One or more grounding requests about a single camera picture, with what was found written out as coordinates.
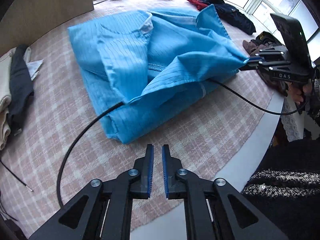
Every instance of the beige garment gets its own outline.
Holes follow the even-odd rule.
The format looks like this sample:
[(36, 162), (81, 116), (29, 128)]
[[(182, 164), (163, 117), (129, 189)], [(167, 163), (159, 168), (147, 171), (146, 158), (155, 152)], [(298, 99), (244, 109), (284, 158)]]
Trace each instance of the beige garment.
[(10, 127), (7, 123), (8, 105), (11, 103), (9, 87), (12, 56), (16, 49), (10, 49), (0, 58), (0, 150), (4, 148)]

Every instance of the triangular cutout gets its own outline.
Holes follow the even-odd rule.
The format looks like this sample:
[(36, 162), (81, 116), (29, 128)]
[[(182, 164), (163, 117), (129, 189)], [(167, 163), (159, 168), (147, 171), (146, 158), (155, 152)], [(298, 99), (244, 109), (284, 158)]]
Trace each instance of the triangular cutout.
[(59, 223), (72, 229), (76, 229), (88, 199), (89, 197), (87, 195), (82, 196), (62, 217), (59, 218)]
[(228, 195), (228, 199), (236, 215), (238, 225), (243, 229), (258, 222), (258, 218), (247, 209), (235, 196)]

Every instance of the dark blue clothing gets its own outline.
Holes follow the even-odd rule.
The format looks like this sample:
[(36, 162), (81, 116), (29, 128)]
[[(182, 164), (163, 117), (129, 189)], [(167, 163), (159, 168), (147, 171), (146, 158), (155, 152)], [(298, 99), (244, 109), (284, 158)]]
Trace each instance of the dark blue clothing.
[(250, 21), (244, 14), (242, 14), (236, 7), (227, 4), (224, 0), (200, 0), (205, 4), (213, 4), (220, 19), (234, 27), (239, 28), (248, 35), (256, 32), (256, 28), (252, 21)]

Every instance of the brown wooden panel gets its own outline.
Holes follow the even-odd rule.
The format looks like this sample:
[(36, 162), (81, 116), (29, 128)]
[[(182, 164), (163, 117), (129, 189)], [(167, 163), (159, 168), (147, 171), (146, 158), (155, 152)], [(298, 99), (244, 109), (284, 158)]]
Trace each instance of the brown wooden panel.
[(0, 55), (91, 10), (92, 0), (14, 0), (0, 22)]

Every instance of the hand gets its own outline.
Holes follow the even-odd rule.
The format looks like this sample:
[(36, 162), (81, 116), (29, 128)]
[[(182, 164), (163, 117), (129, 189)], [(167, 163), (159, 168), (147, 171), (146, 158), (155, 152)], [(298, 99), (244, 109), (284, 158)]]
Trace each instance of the hand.
[[(296, 86), (294, 86), (291, 82), (286, 82), (289, 89), (286, 90), (287, 94), (290, 95), (290, 97), (292, 98), (292, 100), (297, 104), (300, 105), (300, 103), (303, 102), (303, 97), (302, 97), (302, 91), (300, 90), (300, 88), (297, 88)], [(307, 85), (303, 86), (303, 92), (305, 94), (310, 94), (312, 91), (312, 84), (311, 82), (309, 82)]]

